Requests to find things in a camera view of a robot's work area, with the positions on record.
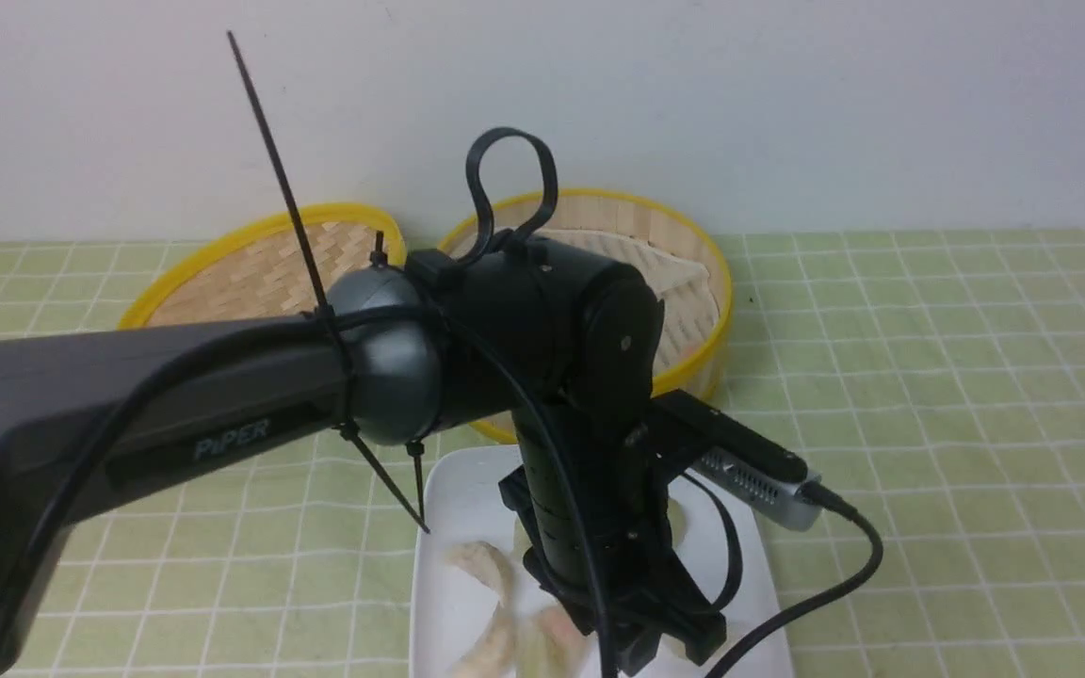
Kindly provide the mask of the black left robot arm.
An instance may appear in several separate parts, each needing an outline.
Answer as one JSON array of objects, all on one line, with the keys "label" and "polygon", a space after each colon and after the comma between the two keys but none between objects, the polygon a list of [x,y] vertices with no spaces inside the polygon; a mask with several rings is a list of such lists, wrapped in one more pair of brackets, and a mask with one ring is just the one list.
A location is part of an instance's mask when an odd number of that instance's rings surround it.
[{"label": "black left robot arm", "polygon": [[709,658],[726,622],[672,553],[695,433],[654,402],[663,305],[636,267],[546,236],[340,278],[330,312],[0,342],[0,671],[73,525],[320,430],[421,442],[511,412],[505,501],[529,574],[636,674],[660,635]]}]

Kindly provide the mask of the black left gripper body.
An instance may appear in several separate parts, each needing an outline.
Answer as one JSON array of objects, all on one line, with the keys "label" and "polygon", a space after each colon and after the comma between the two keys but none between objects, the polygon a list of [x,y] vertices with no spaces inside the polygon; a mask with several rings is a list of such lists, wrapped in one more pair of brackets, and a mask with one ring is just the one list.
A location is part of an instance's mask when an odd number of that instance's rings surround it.
[{"label": "black left gripper body", "polygon": [[600,674],[644,670],[665,636],[705,664],[726,642],[724,604],[677,557],[667,511],[709,435],[659,405],[620,442],[565,405],[511,417],[522,464],[501,498],[529,537],[529,575],[597,639]]}]

